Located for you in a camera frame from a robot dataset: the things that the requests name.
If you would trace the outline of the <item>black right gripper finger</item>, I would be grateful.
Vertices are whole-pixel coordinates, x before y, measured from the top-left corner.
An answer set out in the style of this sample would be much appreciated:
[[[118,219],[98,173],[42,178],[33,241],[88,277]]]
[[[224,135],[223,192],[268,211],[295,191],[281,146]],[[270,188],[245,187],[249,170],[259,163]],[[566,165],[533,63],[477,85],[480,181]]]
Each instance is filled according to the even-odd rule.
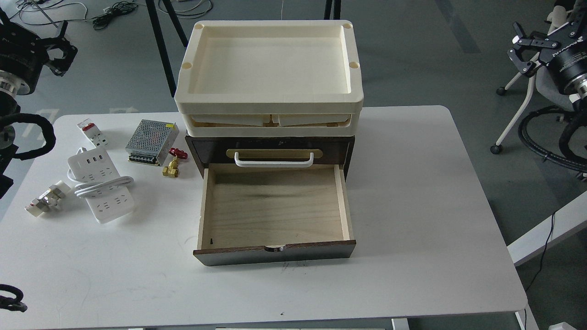
[[[527,35],[518,22],[512,24],[516,33],[512,40],[513,46],[508,51],[508,56],[514,63],[519,73],[525,77],[532,77],[537,71],[538,65],[534,60],[524,60],[523,52],[527,50],[537,51],[537,55],[542,49],[553,50],[558,47],[558,42],[555,40],[547,40],[547,35],[542,32],[531,32]]]

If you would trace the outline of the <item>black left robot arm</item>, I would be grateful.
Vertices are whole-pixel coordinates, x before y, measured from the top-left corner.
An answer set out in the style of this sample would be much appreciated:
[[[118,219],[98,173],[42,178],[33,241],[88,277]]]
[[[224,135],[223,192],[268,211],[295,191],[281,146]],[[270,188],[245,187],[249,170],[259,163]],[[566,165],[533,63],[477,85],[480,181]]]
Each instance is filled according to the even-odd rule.
[[[35,159],[54,148],[56,136],[52,123],[41,115],[22,113],[16,97],[35,92],[44,66],[57,77],[65,75],[78,49],[65,37],[66,22],[59,23],[56,36],[41,38],[11,21],[4,11],[1,11],[0,16],[0,154],[1,171],[4,172],[14,159]],[[13,127],[15,123],[38,126],[45,140],[44,145],[27,152],[18,152]]]

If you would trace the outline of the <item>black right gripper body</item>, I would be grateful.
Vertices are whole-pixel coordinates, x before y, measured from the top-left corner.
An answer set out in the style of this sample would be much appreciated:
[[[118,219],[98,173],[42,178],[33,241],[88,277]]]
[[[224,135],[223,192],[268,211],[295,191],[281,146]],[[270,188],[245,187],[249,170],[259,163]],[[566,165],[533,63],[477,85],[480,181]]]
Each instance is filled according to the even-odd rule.
[[[568,22],[551,32],[549,44],[540,51],[539,62],[549,72],[559,92],[585,92],[587,72],[586,7],[571,12]]]

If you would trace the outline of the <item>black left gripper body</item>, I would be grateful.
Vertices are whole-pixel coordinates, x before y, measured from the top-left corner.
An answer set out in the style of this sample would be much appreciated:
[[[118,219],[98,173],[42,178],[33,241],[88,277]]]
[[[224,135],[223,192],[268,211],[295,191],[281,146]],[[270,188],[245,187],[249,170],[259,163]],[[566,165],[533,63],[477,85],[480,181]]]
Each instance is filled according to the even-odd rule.
[[[65,38],[67,22],[58,25],[52,38],[40,38],[36,33],[11,22],[1,10],[0,77],[1,91],[10,95],[35,92],[44,66],[62,77],[71,67],[78,49]]]

